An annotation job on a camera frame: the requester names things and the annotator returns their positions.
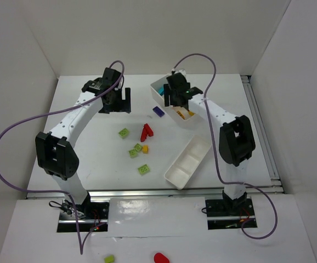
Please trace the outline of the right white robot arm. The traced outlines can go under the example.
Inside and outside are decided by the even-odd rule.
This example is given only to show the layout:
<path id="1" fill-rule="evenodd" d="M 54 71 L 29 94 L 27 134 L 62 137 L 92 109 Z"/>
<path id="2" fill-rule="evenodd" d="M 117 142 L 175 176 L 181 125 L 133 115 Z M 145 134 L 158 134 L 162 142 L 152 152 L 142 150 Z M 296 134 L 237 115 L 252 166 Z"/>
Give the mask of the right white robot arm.
<path id="1" fill-rule="evenodd" d="M 208 122 L 217 177 L 224 185 L 223 198 L 230 202 L 244 200 L 247 184 L 242 179 L 256 148 L 250 119 L 228 112 L 190 84 L 178 89 L 164 84 L 163 90 L 165 106 L 182 106 Z"/>

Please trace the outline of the teal lego brick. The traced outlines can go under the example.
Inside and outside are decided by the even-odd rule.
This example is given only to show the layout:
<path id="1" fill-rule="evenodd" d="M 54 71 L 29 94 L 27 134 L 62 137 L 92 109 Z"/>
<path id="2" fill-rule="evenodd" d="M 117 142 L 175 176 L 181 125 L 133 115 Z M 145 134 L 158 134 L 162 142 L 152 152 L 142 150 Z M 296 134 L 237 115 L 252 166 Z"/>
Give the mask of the teal lego brick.
<path id="1" fill-rule="evenodd" d="M 165 91 L 164 91 L 164 86 L 162 86 L 159 90 L 158 90 L 158 93 L 163 96 Z"/>

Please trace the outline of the purple lego brick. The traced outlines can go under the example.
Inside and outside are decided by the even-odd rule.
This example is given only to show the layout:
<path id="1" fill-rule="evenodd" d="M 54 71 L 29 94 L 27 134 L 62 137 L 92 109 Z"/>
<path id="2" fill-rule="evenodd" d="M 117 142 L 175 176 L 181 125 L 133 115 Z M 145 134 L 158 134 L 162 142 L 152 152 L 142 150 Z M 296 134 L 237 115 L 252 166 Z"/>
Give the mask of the purple lego brick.
<path id="1" fill-rule="evenodd" d="M 153 109 L 152 109 L 159 117 L 163 117 L 165 115 L 165 113 L 158 107 L 158 106 L 155 106 Z"/>

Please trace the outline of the small yellow lego brick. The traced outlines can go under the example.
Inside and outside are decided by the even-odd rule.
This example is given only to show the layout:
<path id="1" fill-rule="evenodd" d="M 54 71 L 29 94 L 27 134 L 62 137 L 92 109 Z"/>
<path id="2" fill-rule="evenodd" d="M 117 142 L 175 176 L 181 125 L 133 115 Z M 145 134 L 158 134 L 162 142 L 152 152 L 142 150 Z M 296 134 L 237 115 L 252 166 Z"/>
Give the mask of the small yellow lego brick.
<path id="1" fill-rule="evenodd" d="M 143 152 L 144 154 L 148 154 L 148 152 L 149 152 L 149 147 L 148 147 L 148 145 L 144 145 L 144 146 L 143 146 L 142 152 Z"/>

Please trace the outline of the green lego brick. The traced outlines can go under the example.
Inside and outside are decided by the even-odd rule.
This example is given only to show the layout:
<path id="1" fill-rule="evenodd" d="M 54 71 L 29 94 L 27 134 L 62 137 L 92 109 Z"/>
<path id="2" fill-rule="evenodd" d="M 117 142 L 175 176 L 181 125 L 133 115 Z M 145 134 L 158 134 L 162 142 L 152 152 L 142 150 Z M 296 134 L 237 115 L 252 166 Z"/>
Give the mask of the green lego brick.
<path id="1" fill-rule="evenodd" d="M 140 166 L 137 170 L 140 175 L 145 175 L 150 172 L 150 168 L 147 164 Z"/>
<path id="2" fill-rule="evenodd" d="M 121 139 L 126 138 L 129 135 L 129 130 L 127 128 L 123 128 L 118 132 Z"/>

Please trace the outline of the red stepped lego brick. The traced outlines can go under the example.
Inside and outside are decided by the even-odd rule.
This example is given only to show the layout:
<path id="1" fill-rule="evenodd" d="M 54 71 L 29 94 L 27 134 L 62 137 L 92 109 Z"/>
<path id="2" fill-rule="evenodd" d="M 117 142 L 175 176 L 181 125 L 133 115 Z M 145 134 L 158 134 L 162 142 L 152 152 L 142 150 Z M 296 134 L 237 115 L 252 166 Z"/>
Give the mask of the red stepped lego brick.
<path id="1" fill-rule="evenodd" d="M 140 141 L 144 142 L 148 136 L 149 137 L 154 136 L 154 132 L 151 129 L 151 127 L 147 123 L 145 123 L 143 125 L 143 130 L 141 132 Z"/>

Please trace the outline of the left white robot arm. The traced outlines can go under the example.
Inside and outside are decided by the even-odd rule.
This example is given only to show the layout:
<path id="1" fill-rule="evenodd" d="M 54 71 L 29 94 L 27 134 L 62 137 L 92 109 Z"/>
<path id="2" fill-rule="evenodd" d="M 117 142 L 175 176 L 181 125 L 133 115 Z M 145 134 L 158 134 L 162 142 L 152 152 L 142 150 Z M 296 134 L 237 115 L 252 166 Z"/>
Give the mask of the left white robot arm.
<path id="1" fill-rule="evenodd" d="M 122 85 L 123 76 L 119 72 L 88 81 L 66 116 L 49 132 L 36 135 L 38 166 L 56 181 L 66 200 L 79 210 L 85 210 L 91 201 L 77 175 L 80 160 L 74 150 L 76 141 L 97 113 L 130 113 L 131 90 Z"/>

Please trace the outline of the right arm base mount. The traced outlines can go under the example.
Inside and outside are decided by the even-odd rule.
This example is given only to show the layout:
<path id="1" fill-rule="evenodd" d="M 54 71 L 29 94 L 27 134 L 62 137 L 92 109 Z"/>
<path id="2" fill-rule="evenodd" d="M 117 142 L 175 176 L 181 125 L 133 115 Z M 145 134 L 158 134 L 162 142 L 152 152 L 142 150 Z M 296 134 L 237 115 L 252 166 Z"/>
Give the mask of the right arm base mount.
<path id="1" fill-rule="evenodd" d="M 239 208 L 227 210 L 222 199 L 206 199 L 201 212 L 207 216 L 209 230 L 229 230 L 241 228 L 257 228 L 257 220 L 250 198 Z"/>

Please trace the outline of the round orange patterned piece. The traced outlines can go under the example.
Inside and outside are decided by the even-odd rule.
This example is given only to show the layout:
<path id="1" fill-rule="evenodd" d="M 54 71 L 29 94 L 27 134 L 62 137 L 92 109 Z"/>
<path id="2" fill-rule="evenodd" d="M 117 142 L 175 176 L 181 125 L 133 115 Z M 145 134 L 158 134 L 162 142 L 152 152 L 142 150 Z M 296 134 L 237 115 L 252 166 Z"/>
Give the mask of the round orange patterned piece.
<path id="1" fill-rule="evenodd" d="M 185 111 L 177 110 L 176 113 L 184 120 L 186 120 Z"/>

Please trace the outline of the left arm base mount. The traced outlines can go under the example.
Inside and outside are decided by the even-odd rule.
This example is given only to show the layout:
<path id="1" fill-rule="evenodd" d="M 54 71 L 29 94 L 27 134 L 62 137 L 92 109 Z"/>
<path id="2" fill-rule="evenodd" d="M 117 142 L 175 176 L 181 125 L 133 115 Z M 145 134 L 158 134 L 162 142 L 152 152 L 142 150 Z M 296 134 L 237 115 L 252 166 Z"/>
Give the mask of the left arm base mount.
<path id="1" fill-rule="evenodd" d="M 50 201 L 49 206 L 60 210 L 57 233 L 77 232 L 75 211 L 69 202 L 66 200 L 62 203 Z M 94 232 L 107 232 L 109 206 L 109 202 L 93 202 L 90 210 L 77 210 L 80 232 L 89 232 L 92 228 Z"/>

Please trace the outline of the small green lego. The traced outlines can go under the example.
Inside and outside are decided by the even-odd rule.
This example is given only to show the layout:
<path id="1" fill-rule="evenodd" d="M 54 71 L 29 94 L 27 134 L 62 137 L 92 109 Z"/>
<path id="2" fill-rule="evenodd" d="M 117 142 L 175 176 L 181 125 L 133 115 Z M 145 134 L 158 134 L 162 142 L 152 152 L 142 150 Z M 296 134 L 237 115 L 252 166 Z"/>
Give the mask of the small green lego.
<path id="1" fill-rule="evenodd" d="M 134 149 L 135 149 L 136 152 L 141 152 L 142 149 L 143 149 L 143 146 L 141 144 L 136 144 L 134 146 Z"/>
<path id="2" fill-rule="evenodd" d="M 128 151 L 130 158 L 135 158 L 138 156 L 138 153 L 135 149 L 131 149 Z"/>

